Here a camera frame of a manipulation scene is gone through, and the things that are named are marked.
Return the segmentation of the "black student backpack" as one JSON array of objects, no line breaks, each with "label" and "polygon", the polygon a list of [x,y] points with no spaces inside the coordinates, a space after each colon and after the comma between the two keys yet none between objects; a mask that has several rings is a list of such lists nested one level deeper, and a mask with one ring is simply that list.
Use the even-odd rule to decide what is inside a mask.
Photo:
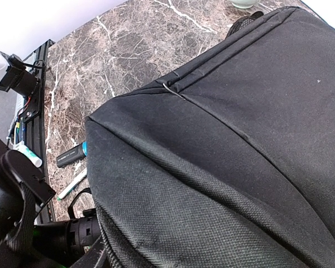
[{"label": "black student backpack", "polygon": [[109,267],[335,267],[335,29],[255,19],[86,121]]}]

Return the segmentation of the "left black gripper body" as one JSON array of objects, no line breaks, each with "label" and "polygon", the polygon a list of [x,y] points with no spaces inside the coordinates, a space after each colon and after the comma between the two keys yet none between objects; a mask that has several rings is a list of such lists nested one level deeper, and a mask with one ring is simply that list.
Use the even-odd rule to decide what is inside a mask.
[{"label": "left black gripper body", "polygon": [[24,154],[0,140],[0,267],[100,267],[95,209],[69,220],[35,224],[55,191]]}]

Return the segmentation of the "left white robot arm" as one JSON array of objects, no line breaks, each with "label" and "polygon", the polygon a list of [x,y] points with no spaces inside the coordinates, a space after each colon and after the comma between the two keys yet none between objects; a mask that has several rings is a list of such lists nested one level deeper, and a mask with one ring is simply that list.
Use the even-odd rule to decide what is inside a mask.
[{"label": "left white robot arm", "polygon": [[54,222],[55,191],[46,178],[44,86],[46,53],[32,64],[6,55],[0,91],[14,90],[25,104],[7,142],[0,140],[0,267],[106,267],[107,255],[94,209]]}]

